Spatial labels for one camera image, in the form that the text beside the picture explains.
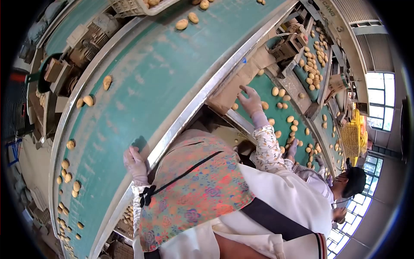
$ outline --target black strap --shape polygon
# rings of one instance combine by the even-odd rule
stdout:
[[[151,185],[149,188],[145,187],[144,191],[140,194],[141,200],[140,200],[140,207],[144,207],[148,206],[151,203],[151,196],[159,193],[160,191],[164,190],[165,188],[167,188],[168,186],[170,186],[171,184],[173,184],[174,182],[178,181],[179,179],[183,178],[184,176],[186,176],[187,174],[191,173],[195,168],[197,168],[198,166],[200,166],[202,163],[208,161],[209,159],[215,157],[216,155],[222,153],[224,151],[217,151],[214,154],[206,157],[205,159],[201,160],[200,162],[198,162],[197,164],[193,165],[190,169],[188,169],[185,173],[183,173],[182,175],[178,176],[177,178],[173,179],[171,182],[163,185],[161,188],[159,188],[158,190],[155,191],[156,186],[155,185]]]
[[[272,233],[281,234],[286,241],[313,233],[257,197],[241,211]]]

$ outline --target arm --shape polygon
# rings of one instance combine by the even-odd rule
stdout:
[[[249,98],[242,94],[238,94],[237,98],[253,121],[255,127],[253,137],[258,143],[251,160],[260,171],[276,173],[280,169],[287,169],[280,152],[279,143],[274,135],[274,129],[263,112],[260,96],[251,87],[241,85],[240,88]]]
[[[144,259],[144,252],[140,244],[140,237],[138,235],[138,225],[141,215],[140,196],[139,194],[144,191],[145,187],[149,187],[147,168],[141,155],[138,153],[137,147],[129,147],[124,152],[124,166],[127,168],[127,172],[132,174],[132,193],[134,198],[132,201],[133,210],[133,222],[134,222],[134,240],[132,247],[134,249],[134,259]]]

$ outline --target plastic crate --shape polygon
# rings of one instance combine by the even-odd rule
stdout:
[[[345,156],[352,158],[359,156],[359,131],[357,125],[346,124],[339,129],[341,131],[341,140],[344,146]]]
[[[115,18],[124,18],[136,15],[157,15],[161,11],[167,9],[169,6],[175,4],[180,0],[163,0],[158,5],[147,8],[143,0],[108,0],[109,4],[115,10],[117,15]]]
[[[112,258],[113,259],[134,259],[134,249],[127,244],[118,242]]]

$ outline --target floral sleeve cover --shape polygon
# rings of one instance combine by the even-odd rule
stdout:
[[[256,152],[252,153],[250,159],[258,170],[276,173],[281,169],[287,169],[271,125],[256,129],[253,132],[253,137],[257,140],[258,145]]]

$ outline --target black bow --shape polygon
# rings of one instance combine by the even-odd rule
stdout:
[[[151,196],[154,194],[156,186],[151,185],[149,188],[145,187],[144,191],[140,194],[140,207],[148,206],[151,203]]]

